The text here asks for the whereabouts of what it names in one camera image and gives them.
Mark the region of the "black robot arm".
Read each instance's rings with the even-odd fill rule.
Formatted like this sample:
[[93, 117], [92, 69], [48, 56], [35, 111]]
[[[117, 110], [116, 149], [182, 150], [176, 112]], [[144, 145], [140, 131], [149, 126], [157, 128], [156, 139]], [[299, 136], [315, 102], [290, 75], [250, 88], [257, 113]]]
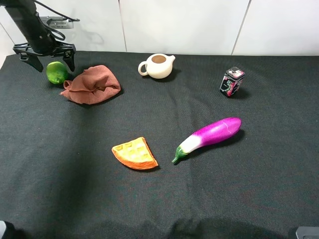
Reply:
[[[60, 17], [50, 18], [44, 23], [37, 12], [36, 4], [60, 15]], [[2, 0], [0, 5], [4, 6], [27, 40], [27, 43], [16, 44], [13, 47], [13, 51], [20, 56], [22, 62], [32, 66], [38, 72], [42, 72], [43, 65], [39, 61], [39, 57], [62, 57], [69, 69], [72, 72], [75, 70], [75, 45], [65, 43], [65, 35], [51, 28], [50, 23], [65, 20], [75, 22], [79, 19], [65, 16], [37, 0]]]

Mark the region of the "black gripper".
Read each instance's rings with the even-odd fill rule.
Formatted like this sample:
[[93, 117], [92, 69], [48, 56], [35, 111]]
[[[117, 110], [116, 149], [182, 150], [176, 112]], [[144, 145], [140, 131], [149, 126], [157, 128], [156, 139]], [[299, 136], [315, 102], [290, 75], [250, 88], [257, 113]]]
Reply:
[[24, 63], [32, 66], [38, 72], [43, 71], [43, 65], [38, 57], [44, 56], [62, 56], [70, 71], [75, 70], [75, 45], [58, 41], [51, 34], [37, 35], [35, 39], [28, 39], [27, 43], [16, 44], [13, 50], [24, 58]]

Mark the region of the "grey robot base corner right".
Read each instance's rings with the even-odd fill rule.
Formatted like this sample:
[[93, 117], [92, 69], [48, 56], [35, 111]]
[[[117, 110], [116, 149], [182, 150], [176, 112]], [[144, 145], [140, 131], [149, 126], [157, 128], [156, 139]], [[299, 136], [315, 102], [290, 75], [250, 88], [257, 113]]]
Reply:
[[319, 227], [297, 227], [289, 231], [289, 239], [319, 239]]

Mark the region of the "grey robot base corner left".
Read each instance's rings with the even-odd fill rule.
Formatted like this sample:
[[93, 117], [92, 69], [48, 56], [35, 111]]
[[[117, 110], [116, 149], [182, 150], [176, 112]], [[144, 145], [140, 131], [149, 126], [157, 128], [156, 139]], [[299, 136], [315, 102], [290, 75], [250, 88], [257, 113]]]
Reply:
[[0, 221], [0, 239], [13, 239], [15, 234], [15, 227], [13, 224]]

